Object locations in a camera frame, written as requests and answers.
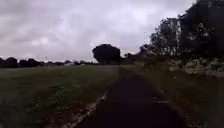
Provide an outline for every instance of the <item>road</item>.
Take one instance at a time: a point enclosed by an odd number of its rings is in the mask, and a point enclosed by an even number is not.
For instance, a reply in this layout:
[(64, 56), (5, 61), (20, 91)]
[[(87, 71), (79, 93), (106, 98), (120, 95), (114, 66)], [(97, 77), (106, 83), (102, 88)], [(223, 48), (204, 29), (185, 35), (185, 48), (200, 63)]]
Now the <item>road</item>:
[(77, 128), (186, 128), (186, 124), (143, 77), (121, 69), (107, 99)]

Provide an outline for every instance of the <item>overcast sky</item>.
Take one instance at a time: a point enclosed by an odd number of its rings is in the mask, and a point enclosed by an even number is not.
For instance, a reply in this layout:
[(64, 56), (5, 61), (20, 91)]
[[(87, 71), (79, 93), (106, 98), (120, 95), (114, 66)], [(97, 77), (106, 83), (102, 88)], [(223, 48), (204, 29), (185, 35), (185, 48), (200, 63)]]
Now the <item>overcast sky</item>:
[(102, 43), (135, 53), (162, 18), (194, 1), (0, 0), (0, 56), (93, 60)]

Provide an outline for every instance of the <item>field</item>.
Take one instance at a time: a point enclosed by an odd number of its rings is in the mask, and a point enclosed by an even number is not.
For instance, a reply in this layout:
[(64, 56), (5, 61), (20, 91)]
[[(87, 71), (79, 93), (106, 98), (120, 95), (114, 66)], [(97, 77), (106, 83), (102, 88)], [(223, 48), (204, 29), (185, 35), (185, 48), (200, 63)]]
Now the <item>field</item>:
[(150, 69), (126, 67), (144, 76), (187, 116), (193, 128), (223, 128), (224, 79), (168, 72), (158, 64)]
[(116, 66), (0, 70), (0, 127), (60, 126), (118, 78)]

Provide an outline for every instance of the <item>dry stone wall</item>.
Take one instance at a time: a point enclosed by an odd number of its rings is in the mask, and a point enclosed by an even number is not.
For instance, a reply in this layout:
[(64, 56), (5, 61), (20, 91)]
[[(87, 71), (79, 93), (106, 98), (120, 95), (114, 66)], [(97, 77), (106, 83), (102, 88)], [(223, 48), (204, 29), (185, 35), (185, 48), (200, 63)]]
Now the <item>dry stone wall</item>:
[(183, 71), (187, 74), (199, 74), (224, 78), (224, 61), (218, 58), (209, 60), (206, 58), (192, 60), (171, 60), (169, 71)]

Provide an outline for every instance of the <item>treeline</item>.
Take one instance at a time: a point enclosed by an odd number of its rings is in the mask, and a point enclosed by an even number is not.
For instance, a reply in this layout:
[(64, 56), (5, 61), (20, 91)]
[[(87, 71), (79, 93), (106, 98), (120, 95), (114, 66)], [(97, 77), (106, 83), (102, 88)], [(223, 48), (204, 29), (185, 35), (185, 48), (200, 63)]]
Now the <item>treeline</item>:
[(17, 60), (16, 58), (9, 57), (7, 59), (0, 58), (0, 68), (31, 68), (31, 67), (53, 67), (53, 66), (72, 66), (72, 65), (97, 65), (94, 62), (88, 61), (70, 61), (66, 60), (65, 62), (43, 62), (37, 61), (33, 58)]
[(183, 15), (166, 18), (140, 47), (143, 56), (223, 57), (224, 1), (199, 0)]

